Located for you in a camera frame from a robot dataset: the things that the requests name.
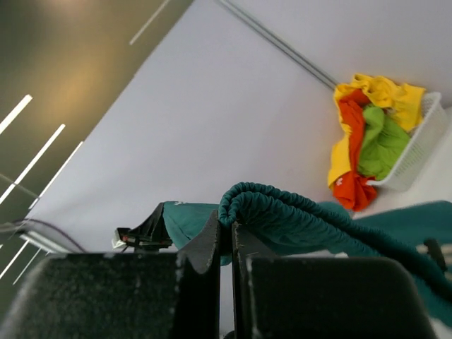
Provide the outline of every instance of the green cloth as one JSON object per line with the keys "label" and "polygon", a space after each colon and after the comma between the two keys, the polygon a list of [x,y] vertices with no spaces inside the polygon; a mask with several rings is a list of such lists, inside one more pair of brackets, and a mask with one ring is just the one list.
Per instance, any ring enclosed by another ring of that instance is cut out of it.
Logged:
{"label": "green cloth", "polygon": [[[166,203],[163,216],[170,237],[177,235],[175,245],[181,248],[193,239],[217,207],[218,219],[226,230],[241,215],[248,230],[281,255],[327,249],[398,261],[412,274],[430,315],[452,326],[452,284],[430,257],[417,253],[414,247],[430,237],[442,244],[452,243],[451,203],[352,220],[336,204],[315,203],[272,186],[240,183],[226,192],[219,206]],[[222,258],[222,264],[229,261],[230,257]]]}
{"label": "green cloth", "polygon": [[365,177],[383,180],[410,142],[410,136],[380,107],[368,105],[362,114],[366,127],[358,172]]}

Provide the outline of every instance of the plastic basket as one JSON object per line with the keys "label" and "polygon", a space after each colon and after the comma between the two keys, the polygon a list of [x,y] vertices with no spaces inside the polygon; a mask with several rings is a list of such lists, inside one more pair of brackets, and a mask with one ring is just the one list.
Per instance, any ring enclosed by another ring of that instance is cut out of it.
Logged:
{"label": "plastic basket", "polygon": [[369,180],[370,186],[397,191],[408,190],[416,180],[433,149],[448,128],[448,115],[440,104],[441,93],[427,93],[422,98],[422,123],[413,133],[388,176],[380,181]]}

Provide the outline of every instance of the yellow cloth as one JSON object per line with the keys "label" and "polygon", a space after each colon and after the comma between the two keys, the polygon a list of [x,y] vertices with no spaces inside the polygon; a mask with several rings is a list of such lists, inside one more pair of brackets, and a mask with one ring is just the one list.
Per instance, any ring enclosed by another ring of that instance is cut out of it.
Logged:
{"label": "yellow cloth", "polygon": [[[355,74],[350,84],[341,83],[334,90],[334,103],[338,107],[338,101],[349,95],[355,89],[362,92],[381,108],[392,108],[391,118],[405,131],[411,131],[422,122],[421,101],[425,89],[406,83],[396,85],[383,76],[372,78],[363,74]],[[331,168],[328,172],[328,187],[333,188],[337,179],[351,170],[349,157],[349,142],[351,129],[343,123],[338,107],[340,126],[345,132],[344,137],[333,146],[331,151]]]}

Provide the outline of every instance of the red cloth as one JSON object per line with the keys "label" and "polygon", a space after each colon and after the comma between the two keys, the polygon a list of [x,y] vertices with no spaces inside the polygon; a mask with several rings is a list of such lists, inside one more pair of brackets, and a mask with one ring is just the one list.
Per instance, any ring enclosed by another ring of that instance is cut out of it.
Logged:
{"label": "red cloth", "polygon": [[363,177],[357,172],[366,126],[366,121],[362,116],[362,108],[368,104],[370,104],[369,98],[360,89],[342,97],[338,102],[343,122],[350,126],[352,130],[349,138],[349,156],[352,170],[336,180],[333,195],[345,208],[355,211],[366,208],[376,198],[376,189],[367,186],[367,181],[370,178]]}

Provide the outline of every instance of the cable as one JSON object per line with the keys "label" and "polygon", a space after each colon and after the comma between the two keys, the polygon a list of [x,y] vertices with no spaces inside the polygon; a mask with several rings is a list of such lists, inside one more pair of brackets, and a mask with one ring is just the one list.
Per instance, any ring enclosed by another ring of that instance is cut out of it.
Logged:
{"label": "cable", "polygon": [[54,231],[57,231],[59,234],[61,234],[63,237],[65,237],[66,239],[68,239],[70,241],[70,243],[72,243],[75,247],[77,247],[82,253],[86,253],[87,251],[77,242],[75,241],[69,234],[67,234],[65,231],[59,229],[57,226],[53,226],[51,223],[46,222],[46,221],[42,221],[42,220],[38,220],[38,219],[33,219],[33,218],[23,218],[23,219],[17,219],[14,220],[12,223],[14,225],[17,225],[20,222],[36,222],[37,224],[46,226],[48,228],[51,228]]}

